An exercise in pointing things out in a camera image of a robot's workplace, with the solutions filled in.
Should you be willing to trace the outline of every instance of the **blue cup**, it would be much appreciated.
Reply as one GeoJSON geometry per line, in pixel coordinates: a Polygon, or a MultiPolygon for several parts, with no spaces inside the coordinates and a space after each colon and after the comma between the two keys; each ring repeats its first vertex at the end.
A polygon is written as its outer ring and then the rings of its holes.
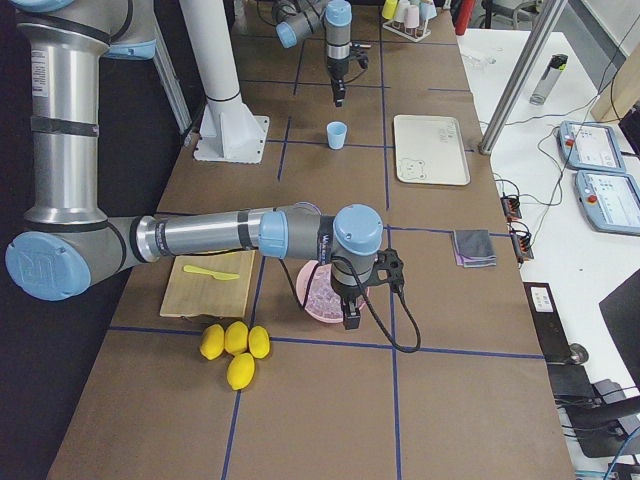
{"type": "Polygon", "coordinates": [[[329,147],[333,150],[340,150],[344,147],[347,138],[347,125],[342,122],[331,122],[327,125],[327,139],[329,147]]]}

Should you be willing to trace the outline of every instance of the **folded cloth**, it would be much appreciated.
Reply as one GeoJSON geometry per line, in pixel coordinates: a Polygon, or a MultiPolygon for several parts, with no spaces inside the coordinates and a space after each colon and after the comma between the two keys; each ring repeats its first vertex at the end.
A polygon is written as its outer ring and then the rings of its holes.
{"type": "Polygon", "coordinates": [[[453,249],[456,264],[465,268],[496,265],[496,252],[488,230],[454,230],[453,249]]]}

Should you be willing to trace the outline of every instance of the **yellow lemon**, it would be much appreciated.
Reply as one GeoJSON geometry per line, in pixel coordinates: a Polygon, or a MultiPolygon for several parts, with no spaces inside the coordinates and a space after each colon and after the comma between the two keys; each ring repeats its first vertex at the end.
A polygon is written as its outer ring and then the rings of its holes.
{"type": "Polygon", "coordinates": [[[202,332],[200,353],[207,360],[213,360],[222,355],[224,350],[224,329],[218,325],[211,325],[202,332]]]}
{"type": "Polygon", "coordinates": [[[247,351],[249,328],[244,322],[233,322],[224,334],[224,349],[231,355],[239,355],[247,351]]]}
{"type": "Polygon", "coordinates": [[[269,355],[271,344],[269,333],[264,327],[253,327],[249,332],[249,351],[255,358],[264,358],[269,355]]]}
{"type": "Polygon", "coordinates": [[[234,390],[240,390],[251,383],[256,371],[256,361],[250,353],[234,357],[227,370],[227,382],[234,390]]]}

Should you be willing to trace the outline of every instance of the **yellow cup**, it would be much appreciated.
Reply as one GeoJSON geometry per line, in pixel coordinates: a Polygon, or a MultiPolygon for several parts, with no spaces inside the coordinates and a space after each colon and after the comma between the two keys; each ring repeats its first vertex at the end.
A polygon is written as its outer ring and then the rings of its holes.
{"type": "Polygon", "coordinates": [[[382,17],[391,20],[396,13],[397,6],[398,0],[386,0],[384,7],[382,7],[382,17]]]}

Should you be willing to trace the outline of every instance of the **white tabletop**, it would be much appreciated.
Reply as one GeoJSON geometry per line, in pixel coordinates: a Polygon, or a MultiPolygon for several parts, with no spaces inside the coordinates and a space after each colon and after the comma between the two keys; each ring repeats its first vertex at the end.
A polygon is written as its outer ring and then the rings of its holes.
{"type": "MultiPolygon", "coordinates": [[[[474,95],[478,118],[489,122],[513,67],[520,56],[528,32],[468,29],[458,37],[469,85],[474,95]]],[[[508,122],[532,116],[563,114],[586,105],[596,95],[590,81],[562,33],[553,33],[533,69],[508,122]],[[569,56],[567,68],[551,91],[546,103],[529,103],[542,72],[553,54],[569,56]]],[[[566,117],[547,117],[507,126],[502,131],[491,155],[493,171],[515,182],[521,193],[535,195],[549,202],[559,176],[562,161],[555,138],[549,137],[542,148],[557,164],[540,153],[536,146],[554,126],[563,120],[592,121],[589,108],[566,117]]],[[[631,151],[628,142],[615,127],[623,151],[631,151]]],[[[640,164],[625,157],[627,171],[640,180],[640,164]]],[[[548,209],[533,245],[535,259],[525,262],[520,272],[525,282],[546,282],[556,302],[569,343],[579,343],[589,352],[584,364],[592,383],[611,379],[622,387],[633,385],[627,368],[611,339],[599,308],[599,302],[640,268],[640,237],[595,231],[587,222],[574,187],[575,173],[565,170],[561,186],[561,205],[548,209]]],[[[505,185],[506,193],[515,193],[505,185]]],[[[554,201],[559,199],[556,192],[554,201]]],[[[521,200],[523,222],[535,232],[546,208],[529,198],[521,200]]],[[[576,469],[606,469],[607,459],[586,459],[575,442],[569,449],[576,469]]]]}

